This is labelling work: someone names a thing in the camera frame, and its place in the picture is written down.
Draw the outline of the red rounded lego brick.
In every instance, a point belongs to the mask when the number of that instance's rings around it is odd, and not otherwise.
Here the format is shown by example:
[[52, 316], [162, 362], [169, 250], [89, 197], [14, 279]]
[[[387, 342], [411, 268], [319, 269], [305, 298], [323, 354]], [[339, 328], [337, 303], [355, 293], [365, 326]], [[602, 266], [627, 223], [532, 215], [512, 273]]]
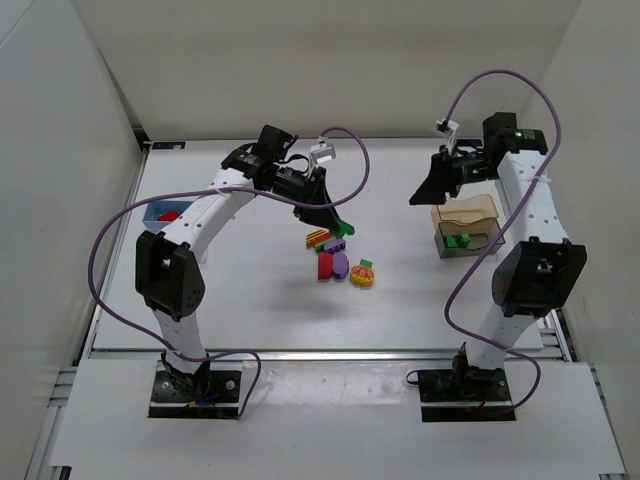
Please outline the red rounded lego brick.
[[177, 211], [169, 211], [163, 213], [157, 217], [159, 222], [173, 222], [180, 217], [180, 213]]

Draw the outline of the green stepped lego block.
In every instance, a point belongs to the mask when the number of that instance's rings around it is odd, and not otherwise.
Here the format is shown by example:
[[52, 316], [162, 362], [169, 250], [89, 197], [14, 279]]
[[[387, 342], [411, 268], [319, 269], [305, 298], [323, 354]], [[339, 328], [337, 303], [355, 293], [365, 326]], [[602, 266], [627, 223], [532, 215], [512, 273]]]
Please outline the green stepped lego block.
[[344, 220], [338, 221], [338, 230], [335, 233], [335, 236], [339, 239], [344, 238], [345, 236], [353, 236], [355, 234], [355, 227]]

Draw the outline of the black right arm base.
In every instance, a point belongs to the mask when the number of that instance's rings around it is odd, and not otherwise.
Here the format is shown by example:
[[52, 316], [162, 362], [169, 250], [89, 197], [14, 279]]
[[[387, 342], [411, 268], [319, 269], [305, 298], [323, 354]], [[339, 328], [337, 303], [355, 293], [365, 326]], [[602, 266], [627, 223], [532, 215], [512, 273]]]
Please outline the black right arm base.
[[506, 375], [462, 380], [452, 368], [410, 370], [405, 381], [418, 388], [423, 423], [513, 422], [515, 408]]

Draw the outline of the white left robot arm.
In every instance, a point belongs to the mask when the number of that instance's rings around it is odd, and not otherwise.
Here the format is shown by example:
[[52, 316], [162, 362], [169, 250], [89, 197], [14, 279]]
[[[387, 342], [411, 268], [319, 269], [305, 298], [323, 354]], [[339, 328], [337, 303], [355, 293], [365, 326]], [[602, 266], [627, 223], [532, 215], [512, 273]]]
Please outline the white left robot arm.
[[317, 162], [319, 155], [333, 158], [334, 147], [320, 142], [307, 169], [300, 171], [284, 164], [295, 141], [283, 130], [264, 126], [256, 143], [233, 150], [222, 161], [207, 195], [159, 232], [145, 231], [136, 241], [135, 289], [170, 345], [161, 357], [170, 381], [187, 395], [202, 396], [209, 388], [196, 319], [205, 295], [199, 262], [222, 228], [259, 192], [296, 202], [294, 215], [303, 223], [333, 232], [340, 228], [326, 189], [326, 170]]

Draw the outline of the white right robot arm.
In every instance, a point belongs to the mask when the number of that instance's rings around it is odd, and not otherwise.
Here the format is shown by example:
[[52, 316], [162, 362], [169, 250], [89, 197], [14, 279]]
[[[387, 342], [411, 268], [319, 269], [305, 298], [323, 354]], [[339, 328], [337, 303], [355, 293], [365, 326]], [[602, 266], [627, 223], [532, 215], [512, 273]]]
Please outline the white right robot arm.
[[548, 147], [540, 130], [521, 129], [513, 113], [482, 123], [478, 154], [443, 146], [409, 203], [441, 206], [467, 184], [496, 180], [502, 186], [514, 247], [493, 273], [493, 304], [479, 333], [453, 361], [458, 382], [489, 384], [504, 367], [508, 349], [537, 319], [564, 305], [587, 261], [586, 248], [570, 241], [546, 174]]

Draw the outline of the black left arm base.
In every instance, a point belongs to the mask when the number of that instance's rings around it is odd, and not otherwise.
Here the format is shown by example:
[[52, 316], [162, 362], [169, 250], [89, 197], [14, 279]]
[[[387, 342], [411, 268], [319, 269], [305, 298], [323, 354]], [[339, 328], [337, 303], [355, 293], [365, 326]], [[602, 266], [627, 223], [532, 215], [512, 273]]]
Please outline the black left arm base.
[[232, 420], [240, 410], [242, 364], [209, 367], [204, 386], [196, 393], [177, 388], [171, 375], [158, 364], [154, 372], [147, 416], [152, 419]]

